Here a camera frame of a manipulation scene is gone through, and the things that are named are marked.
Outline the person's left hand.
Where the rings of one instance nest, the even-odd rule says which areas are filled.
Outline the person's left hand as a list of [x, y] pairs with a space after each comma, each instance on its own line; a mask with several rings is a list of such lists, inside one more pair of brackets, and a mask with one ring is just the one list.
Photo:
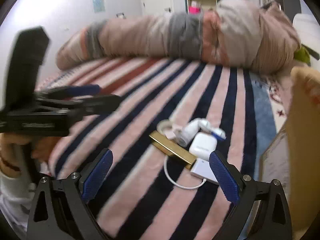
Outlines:
[[31, 157], [48, 163], [51, 152], [61, 137], [32, 137], [16, 133], [1, 133], [1, 172], [9, 178], [21, 176], [18, 155], [14, 145], [23, 146], [31, 142]]

